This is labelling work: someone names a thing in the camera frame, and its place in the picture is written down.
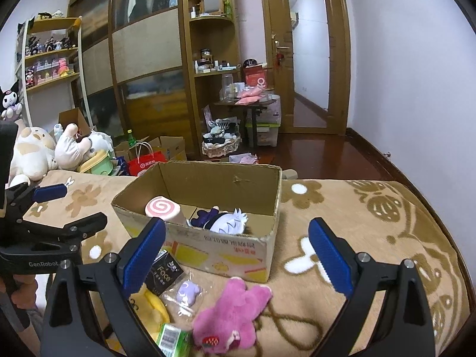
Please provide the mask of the person's left hand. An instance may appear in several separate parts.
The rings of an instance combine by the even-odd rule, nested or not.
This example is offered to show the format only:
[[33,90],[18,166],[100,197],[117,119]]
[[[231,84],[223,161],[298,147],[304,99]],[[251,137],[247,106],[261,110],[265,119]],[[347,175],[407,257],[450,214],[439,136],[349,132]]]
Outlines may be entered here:
[[38,283],[34,275],[13,275],[19,287],[11,294],[12,302],[20,309],[35,308]]

